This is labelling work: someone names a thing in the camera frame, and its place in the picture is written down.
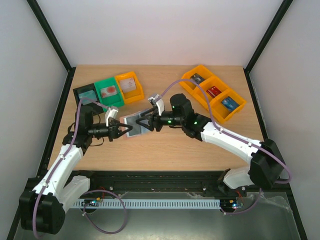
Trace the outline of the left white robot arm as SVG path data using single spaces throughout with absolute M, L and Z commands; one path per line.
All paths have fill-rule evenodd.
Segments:
M 42 180 L 19 198 L 21 227 L 31 230 L 36 238 L 40 233 L 57 234 L 66 213 L 90 188 L 91 180 L 78 175 L 67 182 L 74 167 L 83 158 L 94 138 L 118 139 L 133 127 L 116 120 L 117 107 L 110 107 L 104 123 L 94 123 L 90 106 L 79 106 L 75 114 L 74 130 L 63 138 L 60 152 Z

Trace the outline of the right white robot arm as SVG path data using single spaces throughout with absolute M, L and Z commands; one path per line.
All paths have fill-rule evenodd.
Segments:
M 142 112 L 135 122 L 149 131 L 159 132 L 163 126 L 182 129 L 190 138 L 216 145 L 246 162 L 245 167 L 226 169 L 218 180 L 218 191 L 229 196 L 236 189 L 255 185 L 270 190 L 284 169 L 284 160 L 277 144 L 271 140 L 246 138 L 222 128 L 209 117 L 196 113 L 182 93 L 170 98 L 171 110 L 165 109 L 160 95 L 150 97 L 152 108 Z

